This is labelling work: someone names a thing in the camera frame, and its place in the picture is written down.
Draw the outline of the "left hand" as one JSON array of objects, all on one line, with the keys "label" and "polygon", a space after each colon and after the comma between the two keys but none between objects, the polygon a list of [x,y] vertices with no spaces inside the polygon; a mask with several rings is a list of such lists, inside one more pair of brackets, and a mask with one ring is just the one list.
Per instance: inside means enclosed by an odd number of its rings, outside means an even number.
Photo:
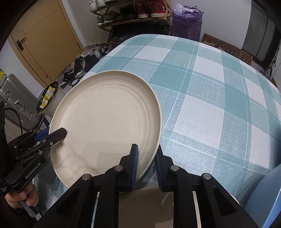
[{"label": "left hand", "polygon": [[5,199],[12,208],[17,209],[22,207],[19,203],[22,200],[24,200],[29,207],[36,206],[39,201],[39,196],[35,185],[30,182],[22,192],[16,193],[11,191],[5,196]]}]

